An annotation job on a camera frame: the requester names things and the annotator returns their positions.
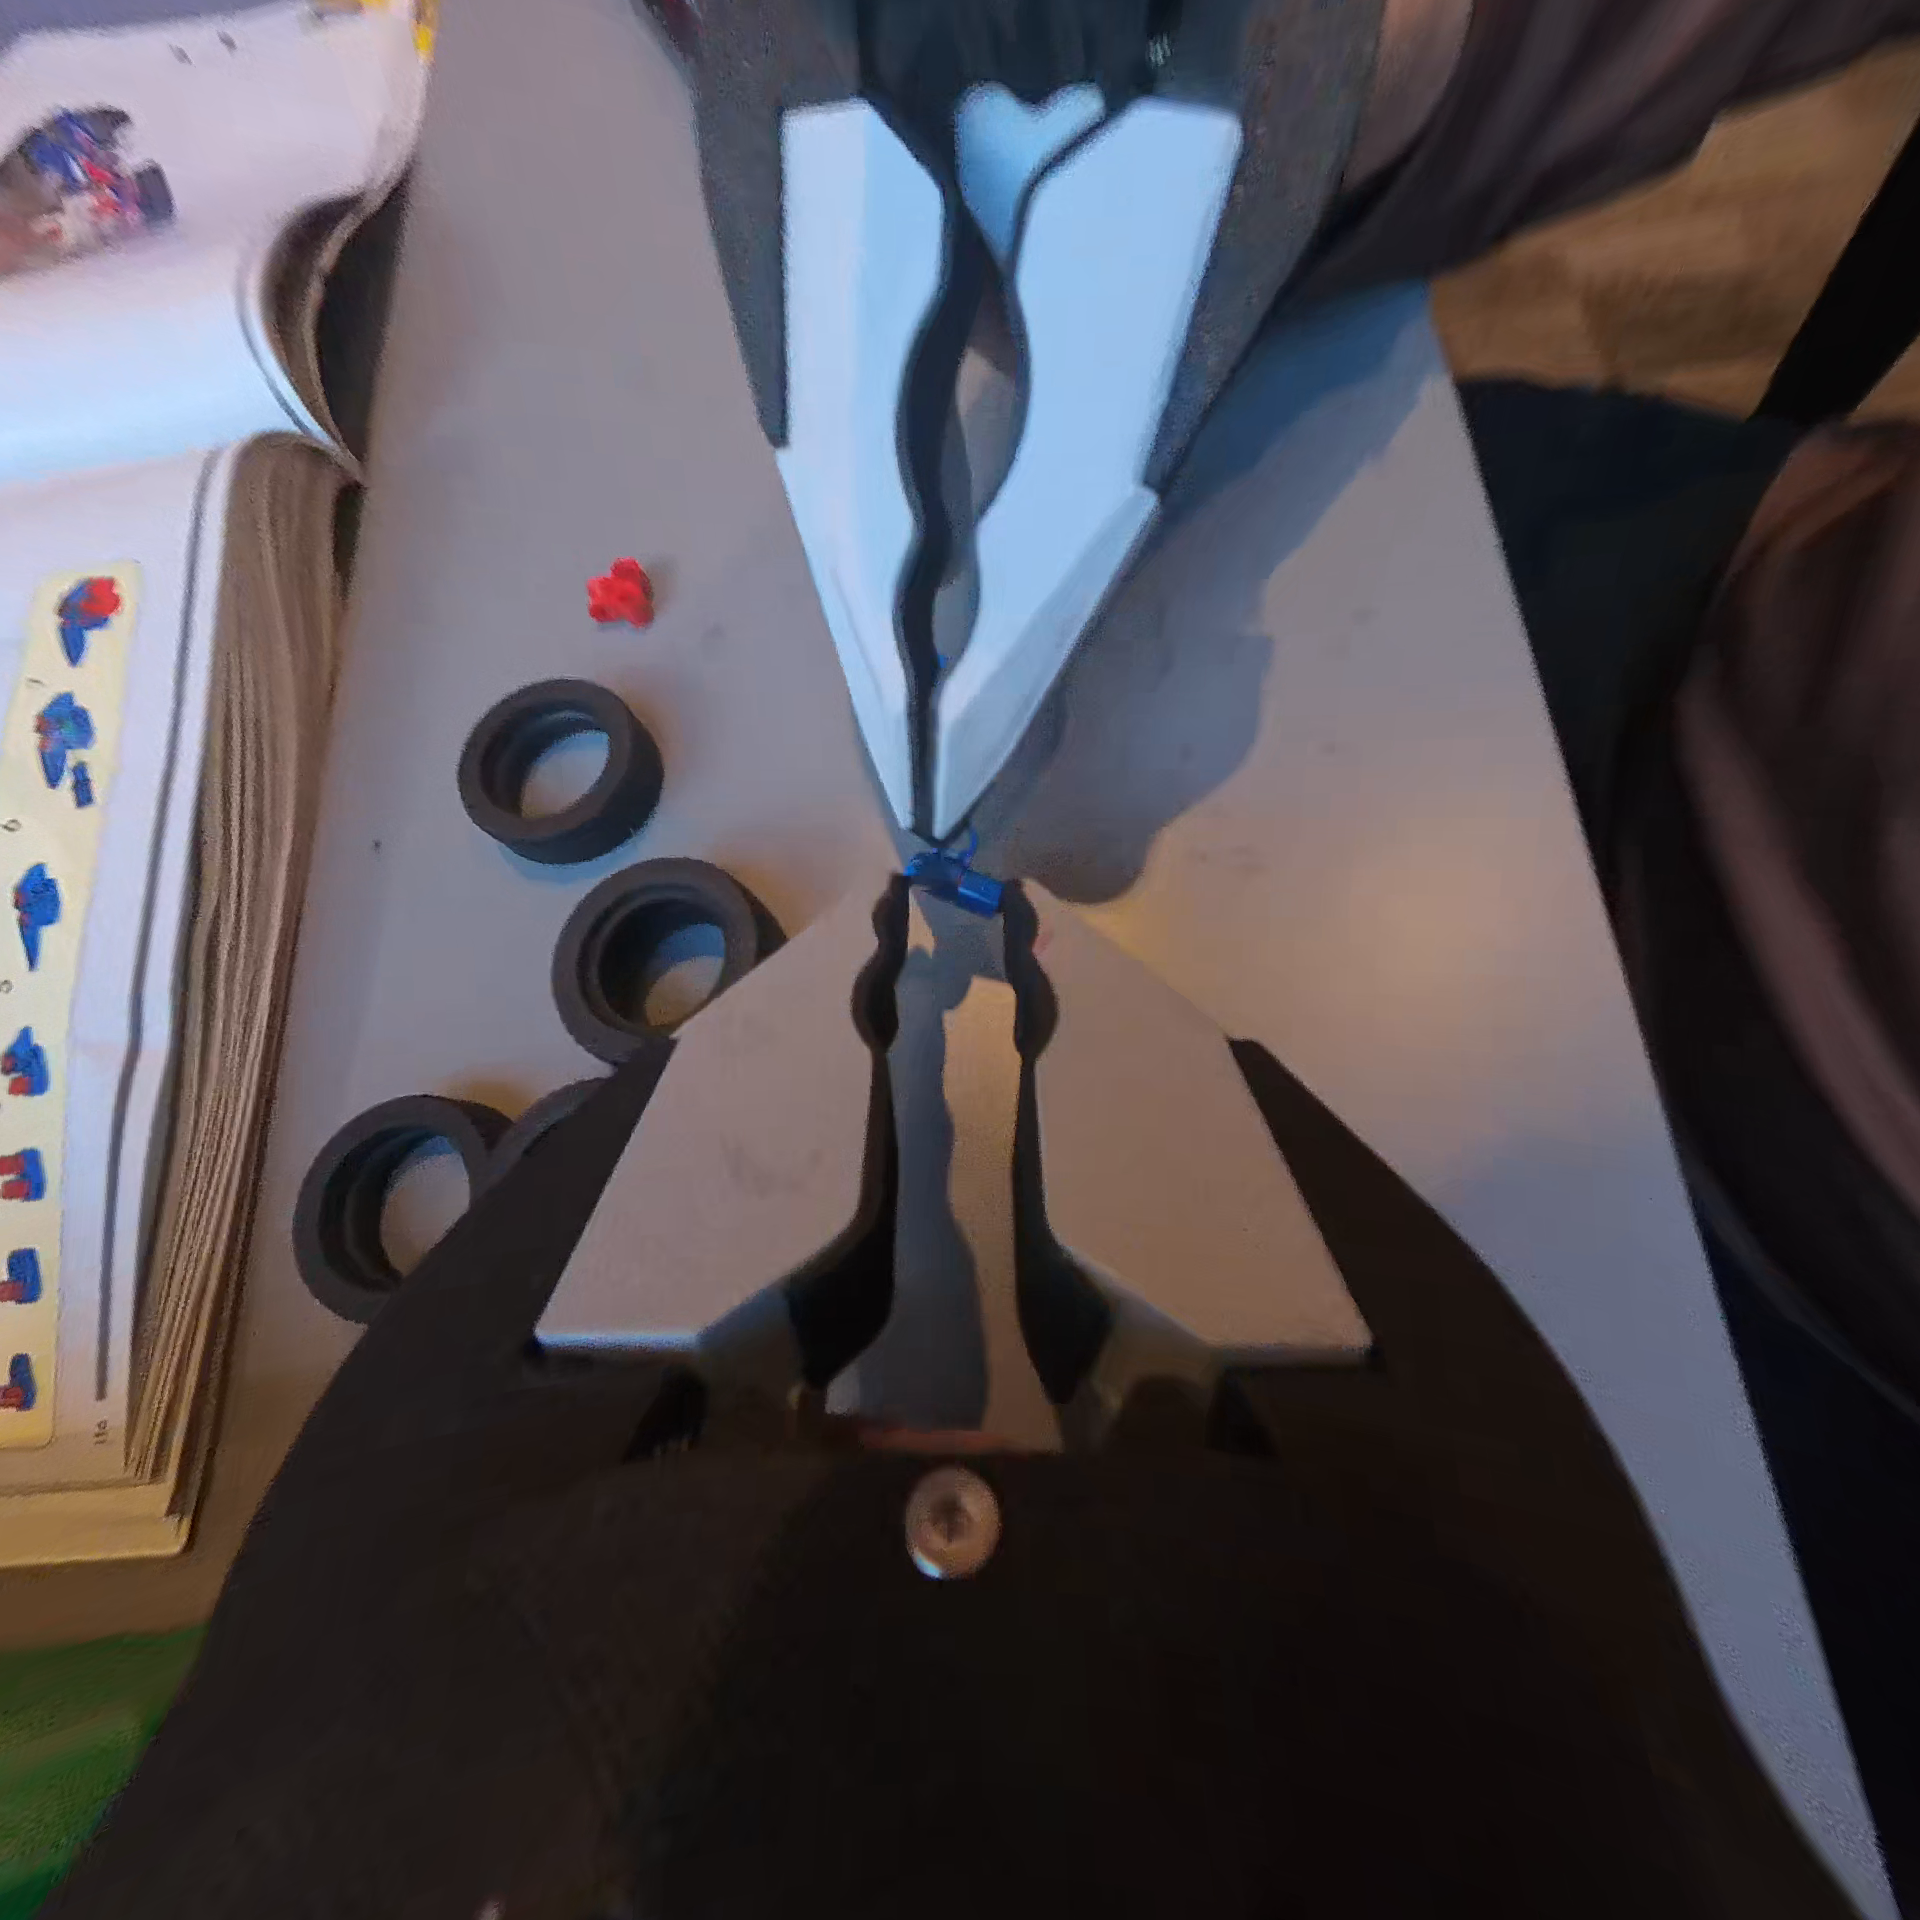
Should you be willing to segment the black office chair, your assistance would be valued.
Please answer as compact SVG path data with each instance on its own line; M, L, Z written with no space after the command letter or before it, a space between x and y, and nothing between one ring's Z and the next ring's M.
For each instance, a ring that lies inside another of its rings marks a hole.
M1790 425L1847 418L1915 336L1917 129L1864 206L1751 417Z

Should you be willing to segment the black toy tire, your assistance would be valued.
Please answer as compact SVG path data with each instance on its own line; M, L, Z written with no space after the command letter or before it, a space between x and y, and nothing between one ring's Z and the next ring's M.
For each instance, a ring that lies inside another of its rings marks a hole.
M551 998L601 1066L679 1036L784 944L777 914L727 870L657 856L599 880L566 914Z
M522 1163L569 1116L589 1103L607 1076L593 1074L553 1088L519 1113L493 1142L480 1193L491 1193L519 1163Z
M401 1287L384 1235L400 1175L430 1154L453 1160L469 1209L509 1130L503 1111L456 1096L397 1096L351 1116L309 1162L294 1200L289 1243L309 1296L346 1326L374 1324Z
M606 743L597 780L569 804L528 814L534 766L575 737ZM589 680L544 680L506 694L471 728L456 771L469 824L538 866L581 866L622 848L650 820L663 785L650 729Z

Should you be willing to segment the open instruction booklet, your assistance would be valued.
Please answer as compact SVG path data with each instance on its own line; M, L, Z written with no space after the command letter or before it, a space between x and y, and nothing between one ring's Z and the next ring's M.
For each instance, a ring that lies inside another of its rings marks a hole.
M18 28L2 66L2 1566L191 1538L439 6Z

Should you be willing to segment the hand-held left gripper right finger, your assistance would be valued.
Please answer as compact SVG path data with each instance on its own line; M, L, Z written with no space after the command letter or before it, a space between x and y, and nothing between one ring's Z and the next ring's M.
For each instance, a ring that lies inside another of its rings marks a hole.
M1374 1355L1225 1030L1034 883L1001 896L1015 992L1015 1300L1050 1406Z

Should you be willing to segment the green plastic bin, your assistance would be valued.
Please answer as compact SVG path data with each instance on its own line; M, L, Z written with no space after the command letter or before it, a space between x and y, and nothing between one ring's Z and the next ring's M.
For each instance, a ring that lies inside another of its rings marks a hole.
M2 1656L2 1916L34 1916L173 1705L206 1630Z

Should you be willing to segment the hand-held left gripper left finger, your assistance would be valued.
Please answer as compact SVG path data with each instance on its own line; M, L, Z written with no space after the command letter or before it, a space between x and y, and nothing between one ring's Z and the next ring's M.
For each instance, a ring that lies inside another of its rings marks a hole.
M544 1351L826 1387L872 1345L905 947L905 879L864 879L690 1019L537 1322Z

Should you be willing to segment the person's black trousers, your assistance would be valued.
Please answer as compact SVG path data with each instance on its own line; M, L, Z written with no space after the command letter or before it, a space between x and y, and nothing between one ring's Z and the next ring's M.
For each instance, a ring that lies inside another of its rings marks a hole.
M1822 427L1474 383L1459 407L1901 1916L1915 1916L1915 1396L1763 1266L1663 1091L1624 944L1622 820L1769 481Z

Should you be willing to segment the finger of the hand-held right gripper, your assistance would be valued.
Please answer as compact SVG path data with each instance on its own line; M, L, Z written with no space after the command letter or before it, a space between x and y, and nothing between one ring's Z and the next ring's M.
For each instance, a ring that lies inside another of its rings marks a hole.
M779 139L779 475L879 794L903 831L939 831L958 232L943 180L874 104L790 110Z
M1240 156L1235 112L1162 99L961 99L952 131L1015 311L1024 417L933 703L933 833L963 825L1161 512L1144 473Z

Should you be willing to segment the grey desk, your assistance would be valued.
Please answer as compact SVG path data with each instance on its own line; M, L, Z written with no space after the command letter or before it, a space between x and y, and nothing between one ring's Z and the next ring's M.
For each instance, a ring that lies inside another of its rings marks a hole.
M943 193L946 673L1024 350ZM1158 588L1130 780L1214 663L1226 457L1304 454L1240 427L1281 371L1245 350L1050 689ZM752 588L749 745L889 808L795 521ZM1872 1916L1705 1608L1717 1546L1786 1596L1784 1524L1519 616L1464 633L1270 640L1275 820L1104 930L1234 1043L1369 1362L954 1456L544 1351L667 1041L359 1336L46 1916Z

